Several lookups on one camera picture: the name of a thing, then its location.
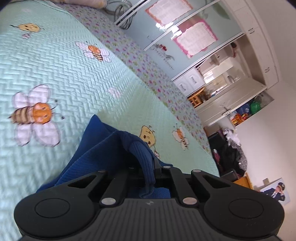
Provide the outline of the wooden chair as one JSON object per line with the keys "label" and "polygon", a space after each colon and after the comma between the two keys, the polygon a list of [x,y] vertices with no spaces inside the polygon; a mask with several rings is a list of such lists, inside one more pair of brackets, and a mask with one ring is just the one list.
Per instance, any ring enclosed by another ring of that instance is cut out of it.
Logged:
{"label": "wooden chair", "polygon": [[205,92],[205,88],[202,87],[201,89],[195,91],[189,97],[187,97],[188,101],[191,103],[193,108],[197,108],[204,102],[206,102],[209,98],[207,93]]}

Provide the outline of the clothes pile on stool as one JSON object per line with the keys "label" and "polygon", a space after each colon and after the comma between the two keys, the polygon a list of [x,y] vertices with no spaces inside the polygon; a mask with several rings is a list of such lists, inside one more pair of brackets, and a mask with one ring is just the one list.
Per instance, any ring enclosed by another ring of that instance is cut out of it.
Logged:
{"label": "clothes pile on stool", "polygon": [[223,130],[223,134],[227,140],[228,146],[231,147],[236,154],[236,164],[238,165],[238,168],[243,172],[241,176],[244,176],[244,173],[247,171],[247,158],[245,156],[245,153],[243,152],[240,139],[238,138],[238,135],[234,130],[231,130],[229,128],[225,128]]}

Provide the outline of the sliding door wardrobe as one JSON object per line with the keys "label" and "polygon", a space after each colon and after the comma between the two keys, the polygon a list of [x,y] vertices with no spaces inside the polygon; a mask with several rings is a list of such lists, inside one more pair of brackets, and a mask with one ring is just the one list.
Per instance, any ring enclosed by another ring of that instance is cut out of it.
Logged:
{"label": "sliding door wardrobe", "polygon": [[171,80],[243,34],[225,1],[108,1],[106,11]]}

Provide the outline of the white door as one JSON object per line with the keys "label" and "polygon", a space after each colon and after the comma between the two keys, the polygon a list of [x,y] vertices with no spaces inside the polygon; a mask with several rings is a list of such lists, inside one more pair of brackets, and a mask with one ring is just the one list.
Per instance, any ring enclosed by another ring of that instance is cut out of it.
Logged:
{"label": "white door", "polygon": [[236,81],[197,107],[201,123],[203,126],[215,124],[266,89],[264,84],[252,78]]}

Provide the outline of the floral pink pillow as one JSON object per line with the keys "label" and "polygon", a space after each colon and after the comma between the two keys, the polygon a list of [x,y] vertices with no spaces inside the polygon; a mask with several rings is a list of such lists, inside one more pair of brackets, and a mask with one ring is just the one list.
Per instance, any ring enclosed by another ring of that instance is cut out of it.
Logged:
{"label": "floral pink pillow", "polygon": [[95,9],[103,9],[107,6],[106,0],[51,0],[57,4],[74,4],[80,6],[88,6]]}

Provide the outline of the mint quilted bee bedspread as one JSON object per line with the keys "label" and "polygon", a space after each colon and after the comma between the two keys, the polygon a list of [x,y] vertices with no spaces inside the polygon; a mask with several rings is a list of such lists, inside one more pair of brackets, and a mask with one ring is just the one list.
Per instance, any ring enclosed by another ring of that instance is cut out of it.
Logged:
{"label": "mint quilted bee bedspread", "polygon": [[218,175],[191,106],[170,81],[141,80],[70,13],[49,1],[1,10],[1,240],[18,240],[13,212],[73,157],[90,119],[139,135],[184,173]]}

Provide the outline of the portrait of uniformed child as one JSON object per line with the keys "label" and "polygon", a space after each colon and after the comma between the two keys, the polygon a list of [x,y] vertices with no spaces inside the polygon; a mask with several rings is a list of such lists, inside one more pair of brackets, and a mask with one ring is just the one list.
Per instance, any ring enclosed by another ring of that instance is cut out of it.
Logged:
{"label": "portrait of uniformed child", "polygon": [[265,185],[264,187],[260,188],[259,191],[278,201],[282,206],[290,203],[290,196],[283,178],[279,178],[278,180]]}

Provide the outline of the shelf niche with bags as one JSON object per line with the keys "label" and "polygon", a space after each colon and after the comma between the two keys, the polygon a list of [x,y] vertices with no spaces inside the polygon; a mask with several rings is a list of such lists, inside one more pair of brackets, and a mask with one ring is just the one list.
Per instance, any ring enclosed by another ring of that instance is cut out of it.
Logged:
{"label": "shelf niche with bags", "polygon": [[263,91],[241,107],[234,110],[228,115],[228,117],[232,124],[237,126],[261,111],[273,101],[274,99],[266,91]]}

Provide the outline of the blue knit sweater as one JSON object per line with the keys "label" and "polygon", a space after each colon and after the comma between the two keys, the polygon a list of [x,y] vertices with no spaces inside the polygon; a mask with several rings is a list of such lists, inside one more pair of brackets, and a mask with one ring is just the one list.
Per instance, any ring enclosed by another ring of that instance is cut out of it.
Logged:
{"label": "blue knit sweater", "polygon": [[154,161],[157,158],[147,143],[136,135],[103,123],[96,115],[90,119],[79,147],[67,166],[56,178],[42,185],[39,190],[42,191],[99,170],[115,174],[124,168],[131,167],[132,159],[139,165],[145,180],[144,187],[134,192],[134,195],[145,199],[170,198],[167,188],[154,187],[156,182]]}

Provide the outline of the white drawer shelf unit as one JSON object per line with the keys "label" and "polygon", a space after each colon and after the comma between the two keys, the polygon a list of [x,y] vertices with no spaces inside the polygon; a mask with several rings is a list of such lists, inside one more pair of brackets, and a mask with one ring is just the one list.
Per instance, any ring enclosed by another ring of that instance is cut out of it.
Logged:
{"label": "white drawer shelf unit", "polygon": [[212,97],[248,75],[249,69],[238,43],[232,42],[180,75],[173,83],[186,97],[201,88]]}

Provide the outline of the heart pattern bedsheet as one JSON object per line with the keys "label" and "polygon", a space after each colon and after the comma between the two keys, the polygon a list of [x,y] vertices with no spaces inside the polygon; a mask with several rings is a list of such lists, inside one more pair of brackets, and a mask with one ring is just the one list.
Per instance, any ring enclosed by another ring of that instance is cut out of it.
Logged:
{"label": "heart pattern bedsheet", "polygon": [[65,9],[81,22],[110,51],[128,66],[164,103],[164,105],[186,127],[201,147],[211,153],[208,138],[187,97],[175,86],[168,75],[140,48],[122,29],[117,27],[100,9],[89,6],[66,4],[56,5]]}

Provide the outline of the wooden dresser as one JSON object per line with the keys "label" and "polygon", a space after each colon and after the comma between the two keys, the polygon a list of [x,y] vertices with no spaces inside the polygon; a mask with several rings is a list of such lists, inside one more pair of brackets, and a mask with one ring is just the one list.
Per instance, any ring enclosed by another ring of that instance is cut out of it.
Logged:
{"label": "wooden dresser", "polygon": [[236,180],[234,183],[251,190],[254,189],[247,172],[245,172],[244,176]]}

